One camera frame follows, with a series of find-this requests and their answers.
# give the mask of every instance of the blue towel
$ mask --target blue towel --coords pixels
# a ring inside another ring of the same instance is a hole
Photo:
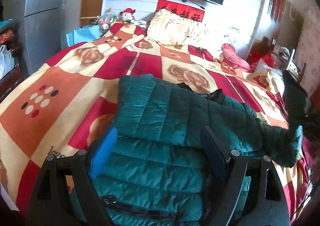
[[[0,21],[0,33],[5,31],[7,28],[12,27],[15,22],[16,21],[14,19],[8,19],[8,20],[5,20],[5,21]]]
[[[68,46],[73,46],[81,42],[91,42],[100,38],[99,25],[75,29],[66,35]]]

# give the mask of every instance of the bed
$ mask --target bed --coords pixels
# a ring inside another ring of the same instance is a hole
[[[192,45],[164,46],[145,29],[116,21],[102,38],[60,51],[0,104],[0,158],[6,169],[2,184],[23,214],[46,156],[70,156],[87,148],[117,110],[119,77],[148,73],[184,82],[198,93],[222,89],[250,105],[265,123],[288,127],[270,72],[231,68]],[[293,221],[307,193],[305,158],[300,151],[294,167],[275,166]],[[71,189],[71,178],[67,182]]]

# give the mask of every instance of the pink pillow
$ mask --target pink pillow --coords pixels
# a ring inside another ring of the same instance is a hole
[[[232,45],[223,44],[221,50],[223,52],[223,64],[233,69],[240,69],[248,73],[252,72],[249,64],[236,55],[236,49]]]

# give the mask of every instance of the green puffer jacket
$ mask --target green puffer jacket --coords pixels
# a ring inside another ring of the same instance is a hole
[[[286,91],[292,90],[295,97],[300,94],[300,103],[287,102],[301,116],[306,96],[286,82]],[[291,167],[297,162],[302,126],[298,116],[288,114],[286,130],[264,124],[247,104],[227,96],[217,103],[151,75],[122,76],[112,123],[118,140],[94,185],[99,196],[113,195],[123,206],[107,209],[116,225],[198,226],[210,209],[206,189],[212,178],[200,129],[209,126],[230,150],[256,158],[267,154]],[[238,212],[249,184],[247,178]],[[80,215],[77,204],[75,208]]]

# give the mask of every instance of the stuffed toy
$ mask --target stuffed toy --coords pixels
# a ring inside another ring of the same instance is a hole
[[[124,11],[121,11],[119,14],[119,19],[122,21],[128,21],[128,20],[135,20],[134,13],[136,12],[135,9],[127,8]]]

